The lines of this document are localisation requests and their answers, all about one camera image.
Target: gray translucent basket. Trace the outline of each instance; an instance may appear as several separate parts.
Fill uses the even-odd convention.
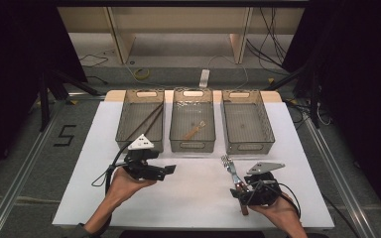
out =
[[[211,153],[215,143],[212,91],[175,88],[170,142],[172,152]]]
[[[163,89],[126,91],[116,133],[119,148],[144,134],[154,150],[163,152],[164,98]]]
[[[275,138],[259,90],[223,90],[221,108],[227,154],[269,153]]]

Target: white triangular bracket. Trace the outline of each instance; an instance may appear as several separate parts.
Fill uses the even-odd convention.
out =
[[[153,149],[154,144],[147,139],[147,137],[142,134],[139,136],[131,145],[128,146],[128,150],[142,150],[142,149]]]

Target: gray carpet floor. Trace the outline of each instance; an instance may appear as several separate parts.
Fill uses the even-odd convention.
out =
[[[90,86],[102,92],[112,89],[154,87],[151,84],[134,81],[126,68],[99,69],[86,67],[84,70],[87,75],[98,76],[108,82],[108,84],[104,84],[96,78],[89,80]],[[251,68],[247,70],[247,73],[250,80],[242,88],[262,89],[268,85],[267,78],[270,76],[270,72]],[[164,85],[169,89],[175,86],[175,84],[172,84],[173,78],[177,78],[174,81],[175,84],[189,87],[197,86],[200,78],[200,68],[154,68],[151,69],[151,76],[146,82]],[[242,78],[245,78],[243,70],[215,69],[212,71],[208,86],[214,89],[235,88],[245,81]],[[283,99],[293,97],[291,93],[292,87],[292,85],[286,85],[280,88],[279,92]],[[71,86],[67,86],[67,88],[71,92],[78,91]],[[74,103],[67,103],[63,107],[54,129],[21,191],[20,197],[18,197],[0,232],[0,237],[46,238],[66,235],[67,231],[53,226],[52,220],[75,167],[98,103],[99,100],[78,99]],[[294,121],[300,119],[300,113],[296,109],[289,108],[289,111]],[[19,168],[28,156],[30,149],[33,147],[39,135],[40,123],[40,105],[35,104],[31,113],[26,117],[26,121],[16,140],[9,148],[8,157],[0,162],[0,200],[5,195]],[[70,146],[55,147],[55,144],[65,143],[67,140],[67,138],[59,138],[59,133],[64,125],[75,125],[74,128],[66,129],[74,137]],[[297,132],[320,190],[348,220],[351,220],[306,123],[296,123],[295,127],[298,128]],[[328,126],[321,125],[320,131],[323,133],[361,207],[365,210],[377,237],[381,238],[381,202],[361,169],[355,166],[349,149],[345,146],[343,137],[338,130],[337,123]],[[321,231],[321,233],[331,238],[355,237],[336,210],[330,205],[328,208],[334,219],[335,228]],[[103,237],[118,237],[118,234],[119,231],[117,230],[109,230]],[[266,237],[271,238],[285,237],[280,231],[266,231],[265,234]]]

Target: white table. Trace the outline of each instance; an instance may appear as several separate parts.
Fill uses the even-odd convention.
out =
[[[138,191],[113,213],[111,226],[152,230],[265,230],[275,226],[263,215],[249,210],[243,216],[230,174],[220,157],[225,154],[220,103],[214,100],[215,149],[211,154],[172,153],[169,142],[171,99],[166,99],[164,153],[150,165],[177,165],[175,173],[155,185]],[[104,196],[104,186],[91,183],[112,163],[119,151],[115,142],[122,102],[101,102],[63,195],[53,224],[71,227],[85,222]],[[234,156],[243,178],[257,162],[284,163],[273,171],[278,182],[296,194],[306,228],[334,227],[318,185],[303,151],[286,105],[265,103],[276,142],[268,155]],[[290,194],[286,188],[282,191]]]

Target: person's right hand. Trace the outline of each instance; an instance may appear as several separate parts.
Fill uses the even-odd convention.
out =
[[[292,200],[286,193],[283,192],[283,195]],[[270,206],[251,205],[249,208],[265,215],[275,226],[286,232],[290,237],[308,237],[295,208],[281,196]]]

